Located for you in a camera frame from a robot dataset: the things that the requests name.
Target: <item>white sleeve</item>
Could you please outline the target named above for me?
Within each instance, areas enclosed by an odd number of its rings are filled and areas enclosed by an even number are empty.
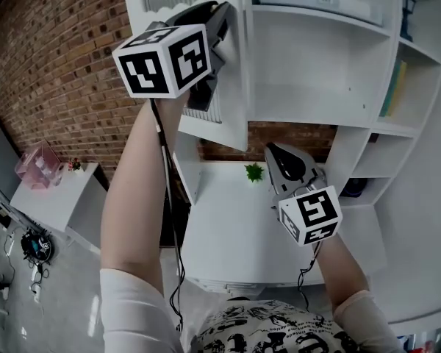
[[[401,353],[402,349],[383,312],[367,290],[344,301],[334,312],[335,322],[359,345],[372,353]]]
[[[153,286],[126,272],[101,269],[106,353],[182,353],[167,305]]]

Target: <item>book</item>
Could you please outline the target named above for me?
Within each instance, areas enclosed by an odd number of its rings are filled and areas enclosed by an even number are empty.
[[[395,90],[392,95],[392,100],[390,102],[389,109],[387,110],[387,116],[391,116],[394,113],[395,109],[397,108],[398,104],[400,103],[402,93],[404,91],[406,66],[407,64],[404,61],[401,61],[400,71],[398,72],[398,78],[395,84]]]
[[[387,94],[384,99],[384,103],[381,108],[379,116],[386,116],[387,111],[389,111],[390,102],[392,101],[392,96],[394,94],[395,86],[397,85],[398,74],[400,73],[401,61],[396,60],[394,64],[394,70],[392,72],[392,77],[390,77],[389,89],[387,89]]]

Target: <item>person's right arm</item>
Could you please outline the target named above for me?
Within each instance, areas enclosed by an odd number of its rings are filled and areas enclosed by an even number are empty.
[[[361,351],[402,352],[385,315],[374,303],[366,276],[339,235],[322,242],[317,261],[331,300],[334,320]]]

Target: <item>white cube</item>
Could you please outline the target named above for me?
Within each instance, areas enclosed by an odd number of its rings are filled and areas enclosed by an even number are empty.
[[[332,237],[343,220],[335,187],[281,200],[279,220],[299,246]]]
[[[133,98],[176,98],[211,72],[202,24],[133,35],[112,56]]]

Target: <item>white cabinet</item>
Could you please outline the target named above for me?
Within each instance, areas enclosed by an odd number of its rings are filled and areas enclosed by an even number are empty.
[[[182,252],[187,277],[214,282],[212,289],[220,282],[225,291],[225,284],[293,284],[310,259],[308,248],[282,237],[270,210],[269,181],[252,190],[243,163],[199,160],[196,138],[245,150],[248,121],[338,125],[324,164],[329,184],[340,193],[350,178],[369,179],[359,198],[340,198],[341,234],[366,274],[382,269],[374,204],[415,146],[440,88],[441,0],[417,0],[409,17],[413,42],[400,37],[402,0],[363,0],[382,7],[382,27],[258,0],[218,1],[229,1],[237,12],[221,44],[227,64],[209,112],[183,116],[175,149],[193,203]],[[186,7],[153,13],[143,0],[127,4],[134,32]],[[379,116],[400,60],[407,64],[400,103],[390,116]],[[306,278],[321,281],[316,269]]]

